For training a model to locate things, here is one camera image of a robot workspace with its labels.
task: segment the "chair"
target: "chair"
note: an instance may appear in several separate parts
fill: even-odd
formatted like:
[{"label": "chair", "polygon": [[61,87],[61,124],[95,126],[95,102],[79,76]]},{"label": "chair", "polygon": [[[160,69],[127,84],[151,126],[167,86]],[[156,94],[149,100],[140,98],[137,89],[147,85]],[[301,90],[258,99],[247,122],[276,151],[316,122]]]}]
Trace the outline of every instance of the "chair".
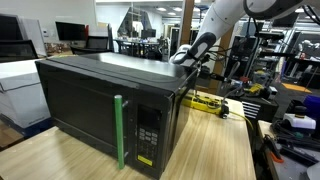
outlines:
[{"label": "chair", "polygon": [[31,40],[0,41],[0,63],[39,59]]},{"label": "chair", "polygon": [[88,36],[86,48],[89,49],[108,49],[108,37],[106,36]]},{"label": "chair", "polygon": [[108,49],[88,49],[88,48],[78,48],[70,46],[72,54],[75,55],[83,55],[83,54],[94,54],[94,53],[104,53],[104,52],[112,52]]}]

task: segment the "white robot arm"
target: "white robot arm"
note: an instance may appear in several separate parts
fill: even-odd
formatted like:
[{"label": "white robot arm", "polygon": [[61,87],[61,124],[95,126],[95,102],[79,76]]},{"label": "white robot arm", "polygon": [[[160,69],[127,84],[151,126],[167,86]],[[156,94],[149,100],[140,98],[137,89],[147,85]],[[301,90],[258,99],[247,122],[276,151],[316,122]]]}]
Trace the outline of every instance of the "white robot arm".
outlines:
[{"label": "white robot arm", "polygon": [[188,59],[199,61],[245,14],[254,19],[276,19],[292,13],[304,4],[320,7],[319,0],[215,0],[204,18],[194,44],[182,45],[169,62],[181,64]]}]

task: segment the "microwave keypad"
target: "microwave keypad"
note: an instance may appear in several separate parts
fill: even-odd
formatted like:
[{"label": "microwave keypad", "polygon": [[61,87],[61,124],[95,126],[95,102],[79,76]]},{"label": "microwave keypad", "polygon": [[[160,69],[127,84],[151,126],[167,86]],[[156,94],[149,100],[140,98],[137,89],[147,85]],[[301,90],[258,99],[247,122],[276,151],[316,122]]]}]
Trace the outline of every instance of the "microwave keypad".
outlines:
[{"label": "microwave keypad", "polygon": [[154,161],[157,156],[158,133],[146,128],[139,128],[138,155]]}]

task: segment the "white box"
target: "white box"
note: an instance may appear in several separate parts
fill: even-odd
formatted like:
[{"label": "white box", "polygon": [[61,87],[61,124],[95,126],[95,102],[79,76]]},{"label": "white box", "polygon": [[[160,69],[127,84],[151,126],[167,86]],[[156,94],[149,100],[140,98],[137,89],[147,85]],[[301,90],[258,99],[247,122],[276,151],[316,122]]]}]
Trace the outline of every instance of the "white box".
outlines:
[{"label": "white box", "polygon": [[0,113],[21,128],[50,117],[35,61],[0,64]]}]

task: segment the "microwave handle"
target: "microwave handle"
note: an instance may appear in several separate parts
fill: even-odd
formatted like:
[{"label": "microwave handle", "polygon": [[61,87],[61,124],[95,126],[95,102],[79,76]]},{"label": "microwave handle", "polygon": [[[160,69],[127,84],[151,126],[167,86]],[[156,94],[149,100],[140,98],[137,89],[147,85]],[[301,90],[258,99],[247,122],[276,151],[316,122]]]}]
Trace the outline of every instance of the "microwave handle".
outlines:
[{"label": "microwave handle", "polygon": [[114,106],[116,115],[116,131],[117,131],[117,150],[118,150],[118,168],[124,168],[124,147],[123,147],[123,119],[122,119],[122,96],[114,96]]}]

